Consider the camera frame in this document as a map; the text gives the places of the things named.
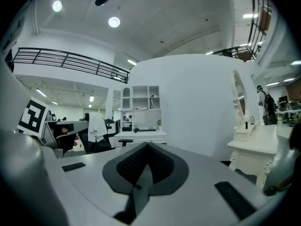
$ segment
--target black rubber strip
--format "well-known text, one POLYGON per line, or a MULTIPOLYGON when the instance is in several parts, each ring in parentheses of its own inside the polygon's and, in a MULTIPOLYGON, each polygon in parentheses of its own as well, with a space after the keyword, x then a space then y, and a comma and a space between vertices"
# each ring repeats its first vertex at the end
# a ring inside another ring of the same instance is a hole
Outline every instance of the black rubber strip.
POLYGON ((220 182, 214 186, 240 220, 245 219, 256 211, 229 182, 220 182))
POLYGON ((83 164, 82 162, 78 162, 75 164, 63 166, 62 168, 63 168, 64 172, 68 172, 68 171, 72 171, 72 170, 82 168, 82 167, 85 167, 85 164, 83 164))

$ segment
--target black metal railing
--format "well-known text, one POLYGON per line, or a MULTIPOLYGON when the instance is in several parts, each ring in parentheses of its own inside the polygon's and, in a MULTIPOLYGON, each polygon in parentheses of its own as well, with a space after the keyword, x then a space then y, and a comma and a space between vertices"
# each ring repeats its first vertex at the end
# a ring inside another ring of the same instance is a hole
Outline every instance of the black metal railing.
POLYGON ((252 0, 253 17, 248 44, 250 50, 257 56, 267 35, 271 21, 272 8, 269 0, 252 0))
POLYGON ((71 52, 47 48, 19 48, 14 63, 68 68, 128 84, 129 72, 106 62, 71 52))
POLYGON ((252 53, 249 46, 237 46, 233 48, 226 48, 220 51, 216 51, 212 53, 213 55, 221 55, 231 58, 241 59, 244 62, 248 62, 251 60, 255 60, 255 56, 252 53))

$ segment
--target white column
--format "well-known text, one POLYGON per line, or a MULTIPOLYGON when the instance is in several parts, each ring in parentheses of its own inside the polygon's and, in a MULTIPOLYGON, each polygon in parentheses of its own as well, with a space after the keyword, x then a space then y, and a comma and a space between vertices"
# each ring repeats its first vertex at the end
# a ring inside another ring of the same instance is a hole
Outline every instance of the white column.
POLYGON ((105 119, 112 119, 113 116, 113 93, 114 89, 109 88, 107 94, 107 101, 105 104, 105 119))

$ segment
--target fluorescent light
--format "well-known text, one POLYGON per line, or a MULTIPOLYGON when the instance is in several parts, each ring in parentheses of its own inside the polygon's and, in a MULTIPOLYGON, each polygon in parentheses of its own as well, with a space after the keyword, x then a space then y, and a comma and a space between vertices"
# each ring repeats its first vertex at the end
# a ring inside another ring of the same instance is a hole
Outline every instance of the fluorescent light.
POLYGON ((288 81, 293 81, 295 78, 291 78, 291 79, 286 79, 283 82, 288 82, 288 81))
POLYGON ((61 11, 63 5, 62 5, 62 2, 61 1, 55 1, 53 4, 52 4, 52 9, 55 11, 55 12, 59 12, 61 11))
POLYGON ((247 44, 247 43, 244 43, 244 44, 241 44, 241 45, 240 45, 240 47, 244 47, 244 46, 247 46, 247 45, 248 45, 248 46, 251 46, 251 45, 252 45, 252 43, 249 43, 249 44, 247 44))
POLYGON ((243 18, 252 18, 252 17, 257 18, 258 13, 255 13, 254 15, 253 15, 253 13, 243 15, 243 18))
POLYGON ((296 60, 292 62, 291 65, 301 65, 301 60, 296 60))
POLYGON ((47 95, 45 95, 42 91, 40 91, 39 89, 36 89, 37 92, 39 92, 43 97, 47 97, 47 95))
POLYGON ((109 25, 110 25, 112 28, 118 27, 119 24, 120 24, 119 18, 117 18, 117 17, 111 17, 111 18, 109 19, 109 25))
POLYGON ((132 64, 132 65, 137 65, 137 63, 135 63, 134 61, 132 61, 132 60, 128 60, 128 62, 130 63, 130 64, 132 64))
POLYGON ((271 85, 277 85, 279 84, 279 82, 276 82, 276 83, 271 83, 271 84, 267 84, 267 86, 271 86, 271 85))

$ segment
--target backpack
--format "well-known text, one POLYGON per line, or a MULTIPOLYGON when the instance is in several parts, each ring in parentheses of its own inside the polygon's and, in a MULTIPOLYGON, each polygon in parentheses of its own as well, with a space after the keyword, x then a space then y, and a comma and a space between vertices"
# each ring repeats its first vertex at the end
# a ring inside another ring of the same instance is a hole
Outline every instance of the backpack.
POLYGON ((273 114, 275 111, 275 101, 273 99, 273 97, 268 93, 266 94, 263 91, 264 95, 265 95, 265 99, 264 99, 264 108, 266 109, 266 111, 269 112, 269 114, 273 114))

